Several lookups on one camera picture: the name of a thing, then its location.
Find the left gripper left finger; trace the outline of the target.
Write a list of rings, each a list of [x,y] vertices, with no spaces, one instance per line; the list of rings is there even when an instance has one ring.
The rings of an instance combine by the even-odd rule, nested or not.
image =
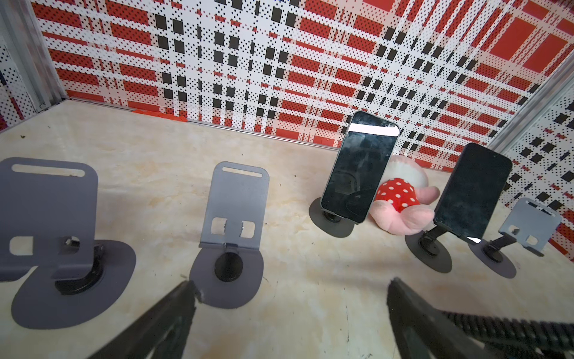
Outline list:
[[[202,294],[183,281],[92,358],[181,358]]]

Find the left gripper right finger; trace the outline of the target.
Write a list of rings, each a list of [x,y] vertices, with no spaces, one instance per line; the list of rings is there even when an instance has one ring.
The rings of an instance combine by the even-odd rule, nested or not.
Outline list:
[[[440,311],[400,278],[393,278],[387,307],[395,341],[403,358],[506,358],[498,347],[483,347],[496,337],[494,320],[484,316]]]

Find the black phone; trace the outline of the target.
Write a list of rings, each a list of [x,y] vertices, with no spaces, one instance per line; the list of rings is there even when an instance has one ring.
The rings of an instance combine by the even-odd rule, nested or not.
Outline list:
[[[436,205],[434,223],[471,245],[481,242],[512,167],[502,154],[466,145]]]
[[[400,134],[393,122],[355,112],[321,196],[321,209],[355,224],[364,222]]]

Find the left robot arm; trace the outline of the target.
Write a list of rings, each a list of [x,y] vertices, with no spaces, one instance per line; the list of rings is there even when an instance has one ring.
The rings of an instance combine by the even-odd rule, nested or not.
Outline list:
[[[203,293],[183,281],[93,358],[180,358]],[[402,358],[565,358],[573,324],[441,311],[399,278],[387,293]]]

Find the dark phone stand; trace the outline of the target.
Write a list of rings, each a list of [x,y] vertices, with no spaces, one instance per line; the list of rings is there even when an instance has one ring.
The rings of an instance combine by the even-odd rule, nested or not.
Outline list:
[[[350,236],[354,230],[354,222],[324,212],[321,207],[321,198],[315,199],[309,207],[309,217],[312,222],[325,233],[336,238],[345,238]]]
[[[417,259],[434,271],[446,274],[452,270],[452,259],[450,253],[438,240],[446,233],[446,229],[436,226],[430,230],[405,236],[405,242]]]

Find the grey phone stand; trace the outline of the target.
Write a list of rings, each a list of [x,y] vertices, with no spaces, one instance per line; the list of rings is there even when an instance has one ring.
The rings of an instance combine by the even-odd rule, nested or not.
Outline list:
[[[236,309],[259,291],[259,249],[270,177],[259,167],[221,162],[212,175],[200,252],[189,275],[214,308]]]
[[[25,280],[11,305],[19,326],[86,323],[126,289],[136,254],[96,238],[97,192],[97,172],[84,163],[1,161],[1,281]]]
[[[542,257],[542,250],[562,222],[562,216],[554,209],[530,198],[518,200],[503,225],[500,237],[480,240],[469,245],[472,253],[496,274],[515,278],[517,269],[502,249],[514,244],[521,245],[532,254]]]

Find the pink plush toy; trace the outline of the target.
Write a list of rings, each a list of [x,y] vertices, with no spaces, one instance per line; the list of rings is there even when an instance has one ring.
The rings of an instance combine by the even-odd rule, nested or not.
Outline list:
[[[439,196],[440,190],[429,184],[420,165],[405,156],[391,156],[369,215],[381,230],[411,236],[432,223],[431,204]]]

